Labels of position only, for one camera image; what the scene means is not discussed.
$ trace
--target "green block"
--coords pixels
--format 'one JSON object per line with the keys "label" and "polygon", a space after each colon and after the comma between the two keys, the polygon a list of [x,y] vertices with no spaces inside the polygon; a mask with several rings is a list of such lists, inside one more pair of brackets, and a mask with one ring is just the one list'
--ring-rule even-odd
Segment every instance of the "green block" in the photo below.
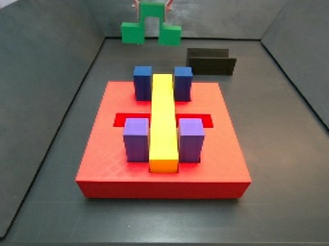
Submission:
{"label": "green block", "polygon": [[171,26],[163,24],[162,29],[159,30],[159,45],[180,45],[180,26]]}
{"label": "green block", "polygon": [[139,19],[144,23],[147,17],[158,17],[159,23],[164,21],[164,3],[142,2],[139,4]]}
{"label": "green block", "polygon": [[120,25],[120,34],[123,43],[144,43],[144,24],[123,22]]}

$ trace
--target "purple block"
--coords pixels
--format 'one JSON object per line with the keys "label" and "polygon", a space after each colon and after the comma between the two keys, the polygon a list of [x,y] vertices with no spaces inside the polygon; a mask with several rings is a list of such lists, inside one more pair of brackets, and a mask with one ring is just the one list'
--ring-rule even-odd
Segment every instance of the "purple block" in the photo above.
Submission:
{"label": "purple block", "polygon": [[148,119],[127,118],[123,141],[128,162],[148,162]]}
{"label": "purple block", "polygon": [[204,140],[202,119],[180,119],[179,124],[179,156],[180,162],[199,162]]}

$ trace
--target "yellow bar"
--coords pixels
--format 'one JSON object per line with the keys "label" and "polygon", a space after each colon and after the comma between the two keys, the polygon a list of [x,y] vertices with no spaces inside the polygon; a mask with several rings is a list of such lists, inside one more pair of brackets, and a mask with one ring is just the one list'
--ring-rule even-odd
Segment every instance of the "yellow bar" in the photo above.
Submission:
{"label": "yellow bar", "polygon": [[152,75],[148,169],[151,173],[176,173],[179,171],[178,131],[171,74]]}

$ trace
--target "gray enclosure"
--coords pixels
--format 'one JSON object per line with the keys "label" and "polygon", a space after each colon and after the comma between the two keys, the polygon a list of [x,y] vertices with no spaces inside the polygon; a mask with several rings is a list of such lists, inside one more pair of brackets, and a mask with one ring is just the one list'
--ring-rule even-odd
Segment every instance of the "gray enclosure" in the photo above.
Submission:
{"label": "gray enclosure", "polygon": [[80,0],[0,11],[0,237],[32,183],[103,35]]}
{"label": "gray enclosure", "polygon": [[262,43],[329,127],[329,1],[290,0]]}
{"label": "gray enclosure", "polygon": [[[17,0],[0,10],[0,237],[45,159],[2,242],[327,242],[327,129],[303,98],[327,127],[329,1],[176,0],[167,17],[184,37],[255,40],[109,38],[97,56],[136,21],[132,3]],[[186,48],[210,47],[238,59],[232,76],[195,80],[222,87],[253,178],[244,198],[85,200],[73,179],[105,82],[131,80],[133,65],[171,72]]]}

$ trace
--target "gray floor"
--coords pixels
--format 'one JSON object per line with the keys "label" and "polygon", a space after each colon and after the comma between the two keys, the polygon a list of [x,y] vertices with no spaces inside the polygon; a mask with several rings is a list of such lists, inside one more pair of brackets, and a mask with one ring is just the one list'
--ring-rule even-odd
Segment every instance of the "gray floor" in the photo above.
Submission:
{"label": "gray floor", "polygon": [[[87,200],[75,184],[107,81],[133,65],[171,73],[187,47],[228,48],[219,81],[253,184],[239,200]],[[329,139],[258,41],[184,40],[180,47],[107,40],[81,85],[16,222],[2,242],[329,242]]]}

